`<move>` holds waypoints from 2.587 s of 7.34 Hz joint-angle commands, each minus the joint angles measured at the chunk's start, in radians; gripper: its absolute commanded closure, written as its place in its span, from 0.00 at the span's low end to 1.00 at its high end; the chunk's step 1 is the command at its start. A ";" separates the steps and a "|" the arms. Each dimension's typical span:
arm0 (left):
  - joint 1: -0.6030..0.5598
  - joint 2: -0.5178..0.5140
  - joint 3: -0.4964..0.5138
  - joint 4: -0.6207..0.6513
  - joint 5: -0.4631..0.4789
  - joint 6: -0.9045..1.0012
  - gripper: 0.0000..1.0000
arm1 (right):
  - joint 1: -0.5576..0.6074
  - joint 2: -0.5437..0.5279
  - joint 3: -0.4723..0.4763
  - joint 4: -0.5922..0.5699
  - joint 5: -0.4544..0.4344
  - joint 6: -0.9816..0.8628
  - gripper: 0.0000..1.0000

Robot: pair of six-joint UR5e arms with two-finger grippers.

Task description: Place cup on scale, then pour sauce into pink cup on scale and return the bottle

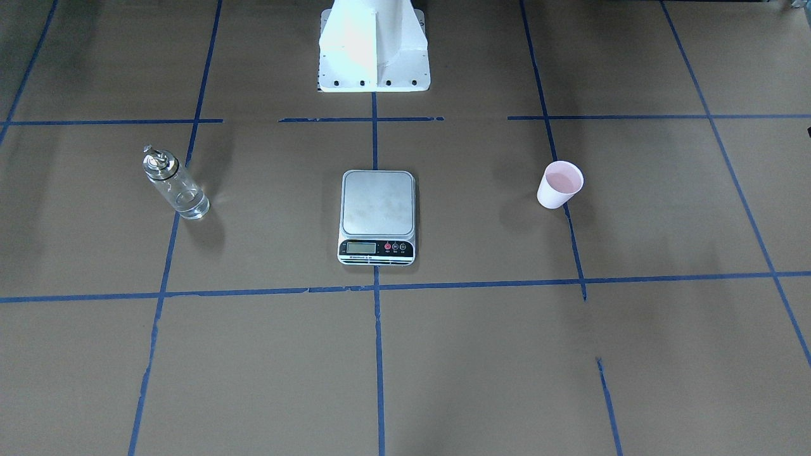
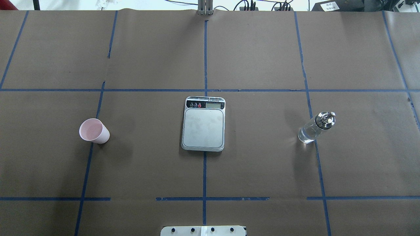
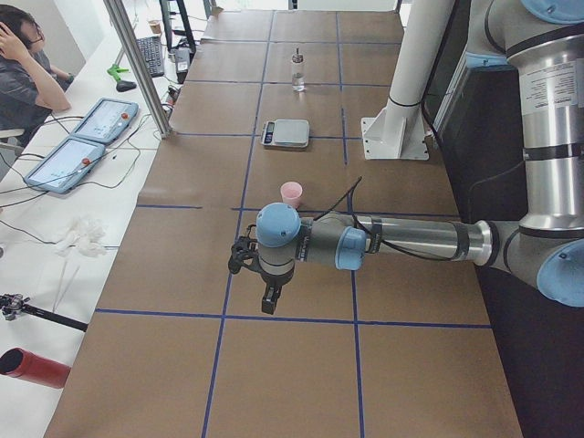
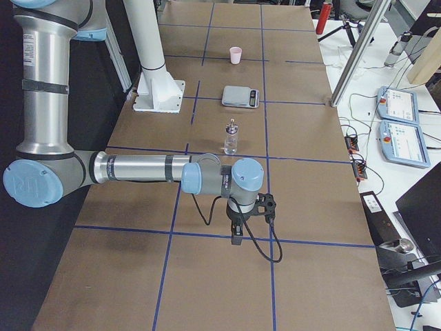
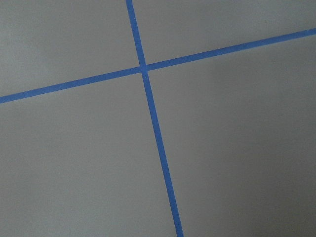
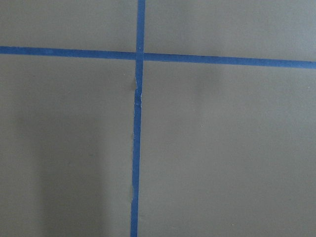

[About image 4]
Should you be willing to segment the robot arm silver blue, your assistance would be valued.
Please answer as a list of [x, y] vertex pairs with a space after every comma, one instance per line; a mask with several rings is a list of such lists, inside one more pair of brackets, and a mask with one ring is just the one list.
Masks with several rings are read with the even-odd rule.
[[227, 199], [232, 243], [249, 232], [248, 218], [271, 219], [273, 201], [260, 192], [264, 171], [254, 159], [224, 165], [212, 154], [115, 155], [68, 143], [70, 42], [107, 36], [104, 1], [15, 1], [23, 30], [24, 139], [3, 173], [18, 203], [42, 208], [79, 188], [108, 181], [178, 182], [183, 192]]

